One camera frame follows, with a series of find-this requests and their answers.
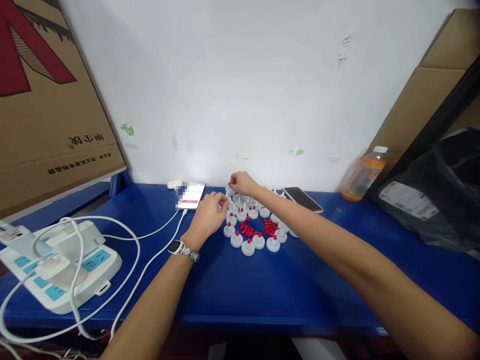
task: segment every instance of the wristwatch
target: wristwatch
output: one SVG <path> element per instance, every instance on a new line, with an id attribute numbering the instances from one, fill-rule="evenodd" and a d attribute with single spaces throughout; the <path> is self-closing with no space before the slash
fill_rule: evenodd
<path id="1" fill-rule="evenodd" d="M 170 245 L 168 245 L 168 252 L 174 255 L 183 254 L 190 256 L 190 260 L 196 263 L 199 258 L 200 254 L 196 251 L 190 250 L 183 241 L 180 240 L 173 240 Z"/>

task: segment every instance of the bottle cap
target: bottle cap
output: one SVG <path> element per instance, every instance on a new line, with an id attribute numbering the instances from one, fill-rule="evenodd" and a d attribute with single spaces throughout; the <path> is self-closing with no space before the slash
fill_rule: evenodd
<path id="1" fill-rule="evenodd" d="M 389 148 L 387 146 L 375 146 L 373 148 L 373 152 L 380 154 L 385 154 L 388 150 Z"/>

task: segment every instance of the person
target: person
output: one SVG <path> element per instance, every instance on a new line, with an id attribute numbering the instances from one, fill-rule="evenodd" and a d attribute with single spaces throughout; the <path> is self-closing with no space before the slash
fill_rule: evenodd
<path id="1" fill-rule="evenodd" d="M 230 187 L 265 205 L 339 273 L 361 295 L 407 358 L 478 359 L 479 336 L 374 247 L 261 187 L 245 171 L 231 175 Z M 181 241 L 198 252 L 224 222 L 228 206 L 224 194 L 206 194 Z M 102 360 L 157 358 L 192 264 L 188 256 L 170 256 L 105 349 Z"/>

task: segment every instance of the power strip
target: power strip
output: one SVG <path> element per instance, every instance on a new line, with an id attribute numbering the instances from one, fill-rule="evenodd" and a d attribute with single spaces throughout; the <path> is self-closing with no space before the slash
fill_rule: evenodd
<path id="1" fill-rule="evenodd" d="M 0 251 L 0 260 L 19 279 L 22 280 L 33 271 L 39 261 L 20 255 L 6 247 Z M 103 295 L 111 286 L 110 279 L 122 266 L 119 254 L 106 245 L 100 245 L 83 257 L 81 267 L 88 275 L 75 287 L 75 304 L 80 307 L 93 296 Z M 55 314 L 67 314 L 72 311 L 67 290 L 52 285 L 35 272 L 25 281 L 25 287 L 48 310 Z"/>

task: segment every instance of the phone screen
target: phone screen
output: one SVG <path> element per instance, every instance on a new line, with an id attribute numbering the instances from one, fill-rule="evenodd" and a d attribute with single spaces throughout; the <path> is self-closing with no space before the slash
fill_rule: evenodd
<path id="1" fill-rule="evenodd" d="M 202 194 L 205 190 L 204 183 L 185 182 L 178 193 L 178 209 L 196 209 L 199 207 Z"/>
<path id="2" fill-rule="evenodd" d="M 299 187 L 286 187 L 284 190 L 295 200 L 297 204 L 302 205 L 304 208 L 307 208 L 313 212 L 324 210 Z"/>

